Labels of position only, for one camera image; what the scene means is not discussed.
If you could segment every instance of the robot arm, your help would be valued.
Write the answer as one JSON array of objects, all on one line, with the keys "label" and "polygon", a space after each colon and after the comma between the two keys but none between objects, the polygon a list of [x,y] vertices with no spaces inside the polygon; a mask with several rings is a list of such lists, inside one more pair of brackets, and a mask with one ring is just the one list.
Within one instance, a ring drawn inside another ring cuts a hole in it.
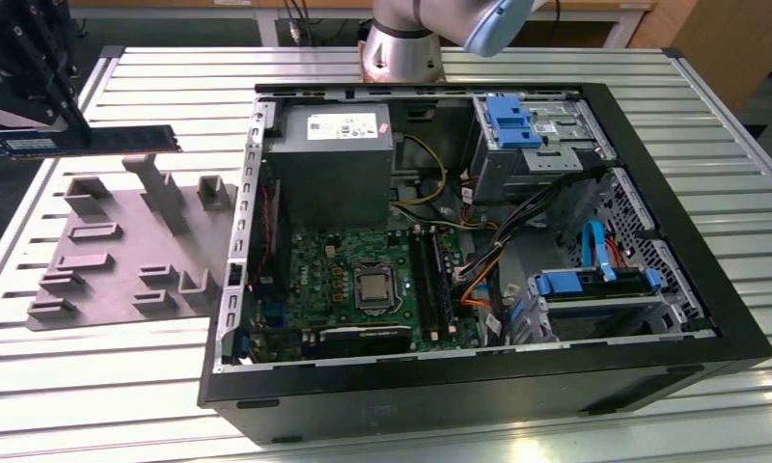
[{"label": "robot arm", "polygon": [[375,82],[432,82],[442,75],[438,35],[479,56],[494,56],[547,0],[375,0],[363,50]]}]

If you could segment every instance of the yellow cable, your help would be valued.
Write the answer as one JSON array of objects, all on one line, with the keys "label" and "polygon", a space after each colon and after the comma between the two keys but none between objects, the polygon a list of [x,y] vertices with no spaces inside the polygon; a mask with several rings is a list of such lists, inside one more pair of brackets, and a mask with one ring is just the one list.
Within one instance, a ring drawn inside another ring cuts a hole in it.
[{"label": "yellow cable", "polygon": [[398,205],[418,205],[418,204],[428,203],[435,198],[438,198],[440,193],[443,193],[443,189],[447,187],[447,168],[443,165],[443,160],[440,159],[440,156],[438,155],[435,150],[423,142],[423,140],[420,138],[418,138],[415,135],[404,135],[404,138],[408,138],[410,140],[412,140],[414,142],[416,142],[422,146],[422,148],[426,150],[426,152],[428,152],[428,154],[435,159],[435,162],[438,163],[438,167],[440,168],[440,184],[438,185],[438,189],[435,190],[435,192],[431,195],[428,195],[426,198],[419,198],[416,200],[394,201],[392,202],[392,204],[398,204]]}]

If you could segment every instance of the circuit board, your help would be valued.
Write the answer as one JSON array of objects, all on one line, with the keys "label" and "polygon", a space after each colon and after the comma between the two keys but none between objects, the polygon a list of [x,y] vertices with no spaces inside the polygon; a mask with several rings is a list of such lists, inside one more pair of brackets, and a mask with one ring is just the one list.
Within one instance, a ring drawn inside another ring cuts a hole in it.
[{"label": "circuit board", "polygon": [[[462,264],[459,237],[455,231],[442,231],[438,239],[443,260],[451,269]],[[355,301],[355,272],[360,272],[360,264],[374,262],[391,270],[390,284],[395,296],[395,307],[378,315],[360,310]],[[455,299],[452,303],[459,309],[455,332],[438,340],[423,335],[407,231],[296,234],[292,240],[291,269],[284,328],[292,336],[316,326],[391,322],[412,328],[412,351],[451,350],[479,345],[474,311],[471,308],[460,308]]]}]

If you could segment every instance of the slotted aluminum table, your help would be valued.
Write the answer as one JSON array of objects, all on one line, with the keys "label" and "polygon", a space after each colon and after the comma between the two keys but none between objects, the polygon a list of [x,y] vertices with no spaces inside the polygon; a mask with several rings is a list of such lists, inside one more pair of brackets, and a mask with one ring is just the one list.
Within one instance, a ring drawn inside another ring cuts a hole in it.
[{"label": "slotted aluminum table", "polygon": [[[259,82],[352,82],[352,48],[109,50],[81,104],[95,125],[171,123],[177,184],[237,182]],[[694,74],[656,50],[446,50],[450,81],[610,84],[772,341],[772,161]],[[32,333],[24,326],[75,176],[135,188],[120,156],[47,161],[0,242],[0,457],[35,461],[772,461],[772,360],[628,415],[260,449],[196,405],[207,319]]]}]

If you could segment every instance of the label sticker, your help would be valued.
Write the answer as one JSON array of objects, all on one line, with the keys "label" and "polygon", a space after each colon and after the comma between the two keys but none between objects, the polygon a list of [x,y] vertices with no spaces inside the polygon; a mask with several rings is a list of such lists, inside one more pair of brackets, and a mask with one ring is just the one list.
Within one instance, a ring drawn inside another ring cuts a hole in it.
[{"label": "label sticker", "polygon": [[558,133],[558,127],[554,123],[535,123],[535,132]]},{"label": "label sticker", "polygon": [[463,203],[472,204],[472,189],[471,188],[462,188],[460,195],[463,196]]},{"label": "label sticker", "polygon": [[375,113],[312,114],[307,124],[308,140],[378,138]]},{"label": "label sticker", "polygon": [[498,319],[491,313],[487,315],[487,326],[490,327],[492,332],[500,336],[500,327],[502,327],[500,321],[498,321]]},{"label": "label sticker", "polygon": [[56,150],[56,144],[48,138],[7,140],[5,144],[12,150]]}]

